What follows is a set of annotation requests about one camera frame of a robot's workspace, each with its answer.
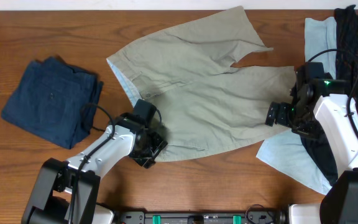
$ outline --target light blue cloth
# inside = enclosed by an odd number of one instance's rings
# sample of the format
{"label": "light blue cloth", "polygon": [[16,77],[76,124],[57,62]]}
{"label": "light blue cloth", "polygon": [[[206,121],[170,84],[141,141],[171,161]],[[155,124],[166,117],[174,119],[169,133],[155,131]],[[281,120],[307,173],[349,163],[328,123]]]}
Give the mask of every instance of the light blue cloth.
{"label": "light blue cloth", "polygon": [[326,195],[331,186],[291,130],[265,140],[256,157],[301,184]]}
{"label": "light blue cloth", "polygon": [[[329,17],[325,21],[305,19],[305,59],[308,61],[316,54],[336,49],[336,21]],[[336,79],[336,52],[328,52],[316,57],[313,62],[322,62],[324,71],[329,72]]]}
{"label": "light blue cloth", "polygon": [[134,107],[137,100],[142,99],[136,86],[134,86],[134,84],[130,80],[128,80],[128,78],[124,74],[122,74],[122,72],[109,60],[107,60],[107,63],[110,65],[112,71],[117,77],[118,82],[121,84],[122,89],[124,89],[125,93],[128,96],[129,101]]}

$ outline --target black wire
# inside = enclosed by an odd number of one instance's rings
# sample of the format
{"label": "black wire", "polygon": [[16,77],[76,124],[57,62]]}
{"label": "black wire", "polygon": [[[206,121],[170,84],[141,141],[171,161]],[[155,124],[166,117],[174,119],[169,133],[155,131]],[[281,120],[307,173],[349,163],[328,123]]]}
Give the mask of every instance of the black wire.
{"label": "black wire", "polygon": [[350,109],[351,100],[352,100],[353,95],[354,95],[354,93],[356,92],[357,86],[358,86],[358,63],[357,63],[357,59],[358,59],[358,58],[357,58],[354,54],[352,54],[351,52],[346,51],[346,50],[342,50],[342,49],[328,49],[328,50],[324,50],[324,51],[322,51],[322,52],[316,54],[315,56],[311,57],[311,58],[308,60],[308,62],[311,62],[313,59],[315,59],[316,57],[318,57],[318,56],[320,56],[320,55],[322,55],[322,54],[324,54],[324,53],[332,52],[332,51],[347,53],[347,54],[351,55],[351,56],[354,58],[354,61],[355,61],[355,66],[356,66],[356,68],[357,68],[357,76],[356,76],[356,80],[355,80],[355,82],[354,82],[354,85],[353,85],[353,87],[352,87],[352,90],[351,90],[351,92],[350,92],[350,94],[349,94],[349,97],[347,98],[347,101],[346,101],[346,113],[347,113],[347,116],[348,116],[349,121],[350,121],[350,123],[351,123],[351,126],[352,126],[352,129],[353,129],[353,131],[354,131],[354,134],[356,135],[356,137],[357,137],[357,139],[358,139],[358,130],[357,130],[357,128],[356,128],[356,125],[354,124],[354,121],[353,121],[353,118],[352,118],[352,114],[351,114],[351,109]]}
{"label": "black wire", "polygon": [[158,123],[158,126],[157,126],[157,128],[155,129],[155,130],[158,130],[158,129],[160,129],[161,124],[162,124],[162,117],[161,117],[161,113],[160,113],[160,111],[159,111],[158,109],[156,109],[156,112],[158,113],[158,116],[159,116],[159,118],[160,118],[160,122]]}
{"label": "black wire", "polygon": [[[85,109],[87,109],[89,107],[96,107],[98,109],[101,109],[109,117],[110,122],[113,120],[112,117],[110,116],[110,114],[104,108],[102,108],[101,106],[97,105],[96,103],[86,103],[80,109],[80,115],[81,115],[82,123],[84,123],[83,122],[83,120],[84,120],[84,111],[85,111]],[[94,127],[94,126],[92,126],[92,128],[97,130],[97,131],[102,131],[102,132],[105,131],[105,129],[97,128],[97,127]]]}
{"label": "black wire", "polygon": [[357,86],[358,86],[358,66],[357,66],[357,76],[356,76],[356,81],[354,82],[354,86],[351,90],[351,93],[349,94],[349,97],[346,101],[346,113],[347,113],[347,117],[349,118],[349,121],[351,122],[351,126],[352,126],[352,129],[354,131],[354,134],[356,135],[357,139],[358,139],[358,130],[356,128],[356,125],[354,124],[354,121],[353,121],[353,117],[352,117],[352,113],[351,113],[351,100],[352,100],[352,97],[354,95],[354,93],[356,92],[357,90]]}
{"label": "black wire", "polygon": [[[251,222],[251,224],[256,224],[256,223],[254,223],[252,220],[250,220],[250,219],[248,218],[248,211],[249,211],[250,208],[252,208],[252,207],[254,207],[254,206],[260,206],[260,207],[262,207],[262,208],[265,208],[263,205],[253,204],[253,205],[251,205],[251,206],[247,209],[247,211],[246,211],[246,219],[248,220],[248,222]],[[267,214],[268,214],[268,215],[272,218],[272,220],[273,220],[273,221],[271,221],[270,223],[266,223],[266,224],[274,223],[274,221],[275,221],[275,215],[270,214],[269,211],[266,211],[266,212],[267,212]]]}
{"label": "black wire", "polygon": [[342,49],[328,49],[328,50],[324,50],[324,51],[322,51],[322,52],[316,54],[315,56],[311,57],[311,58],[308,60],[308,62],[311,62],[313,59],[315,59],[316,57],[319,57],[319,56],[322,55],[322,54],[325,54],[325,53],[327,53],[327,52],[332,52],[332,51],[349,53],[349,54],[351,54],[353,57],[355,57],[352,53],[347,52],[347,51],[342,50]]}
{"label": "black wire", "polygon": [[74,207],[75,207],[75,195],[77,193],[77,189],[78,189],[78,180],[80,178],[80,174],[81,174],[81,170],[82,168],[85,166],[85,164],[87,163],[87,161],[89,160],[89,158],[91,158],[91,156],[97,151],[99,150],[103,145],[105,145],[108,141],[110,141],[113,136],[114,133],[116,132],[116,123],[114,122],[113,118],[111,117],[111,115],[101,106],[94,104],[94,103],[87,103],[85,104],[81,110],[80,113],[83,112],[83,110],[87,107],[96,107],[98,109],[100,109],[101,111],[103,111],[110,119],[110,124],[112,126],[111,128],[111,134],[109,135],[108,138],[106,138],[101,144],[99,144],[98,146],[96,146],[90,153],[88,153],[87,155],[85,155],[83,157],[83,160],[81,161],[81,164],[78,166],[76,175],[75,175],[75,182],[74,182],[74,186],[73,186],[73,190],[71,191],[71,200],[70,200],[70,210],[68,212],[68,224],[72,224],[73,223],[73,217],[74,217]]}

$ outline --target beige shorts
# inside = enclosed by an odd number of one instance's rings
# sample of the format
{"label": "beige shorts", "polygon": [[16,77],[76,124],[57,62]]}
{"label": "beige shorts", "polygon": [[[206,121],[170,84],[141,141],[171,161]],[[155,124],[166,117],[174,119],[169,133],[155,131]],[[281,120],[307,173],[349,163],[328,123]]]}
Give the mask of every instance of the beige shorts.
{"label": "beige shorts", "polygon": [[156,161],[180,161],[248,146],[286,128],[264,125],[272,101],[291,100],[293,67],[232,68],[265,47],[235,7],[137,39],[108,58],[131,103],[162,114],[168,146]]}

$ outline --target dark navy clothing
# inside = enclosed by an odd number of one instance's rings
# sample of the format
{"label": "dark navy clothing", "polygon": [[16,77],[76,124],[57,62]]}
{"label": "dark navy clothing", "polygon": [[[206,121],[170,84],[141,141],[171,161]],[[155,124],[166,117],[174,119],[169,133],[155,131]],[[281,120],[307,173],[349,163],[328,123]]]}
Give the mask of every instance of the dark navy clothing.
{"label": "dark navy clothing", "polygon": [[31,62],[6,103],[1,116],[6,121],[58,146],[71,149],[90,133],[102,89],[96,75],[50,57]]}

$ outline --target clothing pile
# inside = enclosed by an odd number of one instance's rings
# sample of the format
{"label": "clothing pile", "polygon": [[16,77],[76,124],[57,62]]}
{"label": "clothing pile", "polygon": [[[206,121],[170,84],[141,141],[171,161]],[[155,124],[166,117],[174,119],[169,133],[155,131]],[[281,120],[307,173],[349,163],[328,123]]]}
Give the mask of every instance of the clothing pile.
{"label": "clothing pile", "polygon": [[[336,9],[334,17],[325,21],[305,20],[306,61],[327,49],[344,49],[358,57],[358,15],[354,7]],[[351,76],[355,61],[347,53],[328,52],[313,61],[322,62],[324,71],[333,78],[355,78]],[[358,89],[355,98],[358,111]],[[321,194],[327,194],[338,178],[335,160],[324,136],[319,141],[307,141],[288,130],[265,140],[257,157]]]}
{"label": "clothing pile", "polygon": [[[305,21],[306,61],[336,48],[358,56],[354,6],[336,9],[323,22]],[[326,137],[311,142],[283,126],[265,125],[271,102],[291,102],[294,68],[231,67],[251,52],[269,50],[244,8],[235,7],[142,37],[107,61],[132,105],[146,100],[163,117],[159,131],[168,146],[156,161],[195,159],[266,139],[259,159],[326,194],[337,180]],[[334,78],[355,78],[354,58],[347,54],[330,52],[314,61]],[[95,75],[55,58],[31,62],[2,118],[70,149],[89,135],[96,108],[80,109],[97,104],[101,88]],[[356,102],[358,110],[358,91]]]}
{"label": "clothing pile", "polygon": [[50,57],[31,62],[1,116],[6,121],[71,149],[90,133],[102,82],[96,75]]}

